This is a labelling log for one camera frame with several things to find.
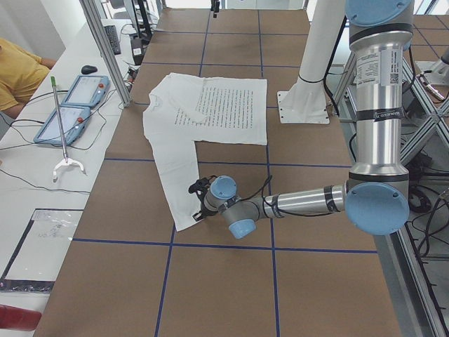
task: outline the red cup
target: red cup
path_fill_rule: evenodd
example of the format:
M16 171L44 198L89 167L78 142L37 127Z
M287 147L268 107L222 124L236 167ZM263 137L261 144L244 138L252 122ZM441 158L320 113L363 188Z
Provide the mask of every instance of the red cup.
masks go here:
M38 311L0 304L0 329L33 331L41 316Z

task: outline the silver robot arm segment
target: silver robot arm segment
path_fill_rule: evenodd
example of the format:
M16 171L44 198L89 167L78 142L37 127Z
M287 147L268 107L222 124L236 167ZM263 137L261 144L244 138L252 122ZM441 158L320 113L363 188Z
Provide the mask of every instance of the silver robot arm segment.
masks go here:
M397 231L408 219L408 171L400 161L402 57L413 36L412 0L347 0L350 49L357 59L357 162L343 185L242 199L232 178L198 180L194 218L220 213L238 239L261 218L321 216L345 210L373 235Z

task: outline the person's elbow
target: person's elbow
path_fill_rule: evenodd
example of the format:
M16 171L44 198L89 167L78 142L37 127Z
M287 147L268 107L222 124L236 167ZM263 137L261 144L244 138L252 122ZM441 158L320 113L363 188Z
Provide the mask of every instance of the person's elbow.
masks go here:
M56 61L51 58L42 58L41 64L48 69L52 69Z
M24 106L25 105L23 103L18 103L13 107L9 107L8 109L3 110L3 112L12 119L16 119L21 113Z

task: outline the white table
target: white table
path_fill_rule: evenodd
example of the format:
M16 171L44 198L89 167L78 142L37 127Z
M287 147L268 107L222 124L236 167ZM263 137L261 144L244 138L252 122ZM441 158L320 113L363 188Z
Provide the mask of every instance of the white table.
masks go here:
M116 25L118 35L120 35L122 27L128 23L130 23L129 20L103 20L103 25ZM132 32L134 32L134 29L131 26L123 28L123 33L128 34ZM121 54L116 56L116 60L122 75L125 76L128 71L127 63L133 64L133 58L128 36L122 34L120 38ZM80 74L80 70L84 65L96 66L98 72L95 74L108 75L106 64L100 57L100 52L88 25L84 25L80 29L74 41L62 54L33 97L52 91L50 75L56 78L59 90L67 90L76 76ZM109 91L114 89L114 84L111 82ZM53 95L47 95L45 98L39 98L28 104L18 119L45 121L54 107ZM84 164L86 175L82 174L77 167L62 168L58 170L58 181L53 183L53 168L62 160L62 149L49 145L30 145L0 150L0 160L3 161L0 169L15 176L20 176L38 186L52 189L63 188L66 190L91 191L100 170L105 150L119 121L121 108L120 98L115 93L100 109L107 123L92 148L89 150L68 149L71 158ZM94 114L90 118L83 135L73 145L82 148L88 147L95 139L102 124L103 119L98 114ZM33 123L25 121L17 122L14 125L30 141L32 141L41 127L40 124L34 126ZM10 128L0 141L0 148L21 144L25 144L25 141L15 130ZM7 266L34 209L83 209L87 199L87 194L36 190L24 182L8 177L0 172L0 274L3 273ZM40 312L43 312L47 300L48 294L0 293L0 304L38 310ZM32 334L32 332L0 329L0 337L32 336Z

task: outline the light blue gripper part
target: light blue gripper part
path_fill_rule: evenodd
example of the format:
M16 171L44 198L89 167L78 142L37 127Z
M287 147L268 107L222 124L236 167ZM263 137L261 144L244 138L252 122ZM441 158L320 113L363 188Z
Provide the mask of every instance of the light blue gripper part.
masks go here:
M408 200L396 188L384 183L354 186L344 203L346 214L358 228L372 235L388 235L408 219Z
M210 184L210 193L220 200L228 200L237 193L237 184L231 177L220 176Z
M374 27L399 16L412 0L347 0L346 17L353 25Z
M241 239L255 231L255 222L252 219L239 220L231 224L229 230L236 239Z

